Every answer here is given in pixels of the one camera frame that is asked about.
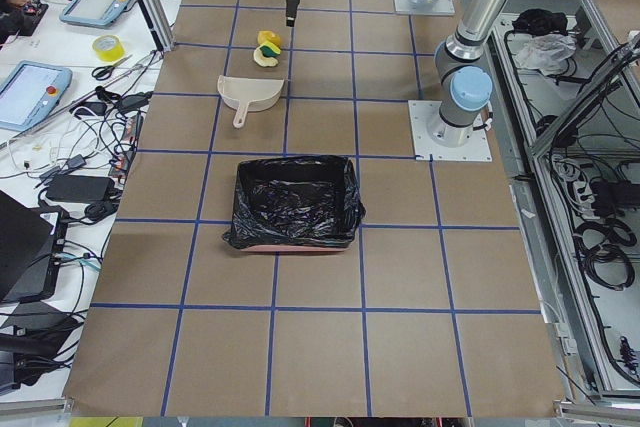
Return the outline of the beige plastic dustpan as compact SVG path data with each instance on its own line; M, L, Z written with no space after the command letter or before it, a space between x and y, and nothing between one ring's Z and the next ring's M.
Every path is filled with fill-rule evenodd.
M241 129L249 112L273 107L280 98L284 79L254 79L220 75L218 92L224 104L235 111L233 127Z

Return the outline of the black trash bag bin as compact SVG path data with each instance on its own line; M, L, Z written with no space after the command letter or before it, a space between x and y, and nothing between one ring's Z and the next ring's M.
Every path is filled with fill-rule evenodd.
M341 251L365 215L347 157L244 161L237 166L231 224L223 239L243 251Z

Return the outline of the yellow green sponge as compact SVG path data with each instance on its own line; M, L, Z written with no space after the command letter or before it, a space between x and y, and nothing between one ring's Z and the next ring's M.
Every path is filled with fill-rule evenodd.
M281 54L280 47L272 42L263 42L258 49L266 58L277 58Z

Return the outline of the yellow tape roll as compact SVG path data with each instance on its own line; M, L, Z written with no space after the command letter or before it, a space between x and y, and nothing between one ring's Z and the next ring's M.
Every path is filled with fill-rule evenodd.
M96 56L103 62L115 62L125 56L124 47L115 35L103 35L92 43Z

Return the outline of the far teach pendant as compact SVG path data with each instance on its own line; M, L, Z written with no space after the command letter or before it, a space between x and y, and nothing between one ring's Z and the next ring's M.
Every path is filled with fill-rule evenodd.
M72 0L60 13L66 24L108 28L135 0Z

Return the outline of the teach pendant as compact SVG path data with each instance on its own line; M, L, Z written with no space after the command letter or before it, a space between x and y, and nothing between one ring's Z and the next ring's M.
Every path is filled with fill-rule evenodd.
M60 13L66 24L108 28L135 0L72 0Z
M1 128L23 132L45 119L69 87L61 66L21 61L1 84Z

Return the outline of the metal rod green tip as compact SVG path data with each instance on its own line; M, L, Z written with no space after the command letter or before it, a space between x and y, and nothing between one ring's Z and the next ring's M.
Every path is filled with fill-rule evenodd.
M35 135L40 131L52 132L65 121L75 121L76 118L69 110L85 100L93 99L95 97L95 89L98 86L120 95L133 93L135 86L142 90L152 90L156 84L162 60L162 54L148 54L128 69L118 67L112 76L104 82L93 78L90 73L91 68L73 68L70 86L66 89L52 112L44 120L22 133L2 128L1 142L5 143L13 138Z

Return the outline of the crumpled white cloth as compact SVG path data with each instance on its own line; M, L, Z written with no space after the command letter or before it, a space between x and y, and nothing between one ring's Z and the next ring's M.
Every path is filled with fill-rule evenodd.
M515 54L518 69L538 70L543 75L560 74L576 51L570 36L547 34L530 39Z

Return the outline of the near teach pendant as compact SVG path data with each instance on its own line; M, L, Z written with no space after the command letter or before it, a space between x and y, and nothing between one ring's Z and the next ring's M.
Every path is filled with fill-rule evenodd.
M1 128L23 132L45 119L69 87L61 66L21 61L1 84Z

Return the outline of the black power adapter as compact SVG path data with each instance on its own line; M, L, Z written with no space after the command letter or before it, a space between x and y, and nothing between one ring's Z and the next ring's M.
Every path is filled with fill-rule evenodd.
M114 187L109 177L59 175L49 183L46 197L60 202L91 203L105 200Z

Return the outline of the black laptop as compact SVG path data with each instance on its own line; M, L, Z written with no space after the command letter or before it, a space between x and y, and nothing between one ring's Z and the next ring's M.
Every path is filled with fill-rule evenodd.
M36 302L56 288L69 214L59 206L28 208L1 194L1 302Z

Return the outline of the black handled scissors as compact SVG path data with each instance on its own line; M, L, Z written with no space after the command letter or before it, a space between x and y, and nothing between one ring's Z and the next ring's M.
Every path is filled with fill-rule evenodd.
M121 59L119 59L113 64L96 67L92 70L91 76L97 81L107 80L113 75L113 72L115 71L115 69L119 67L121 64L123 64L124 62L126 62L129 58L130 58L130 55L122 57Z

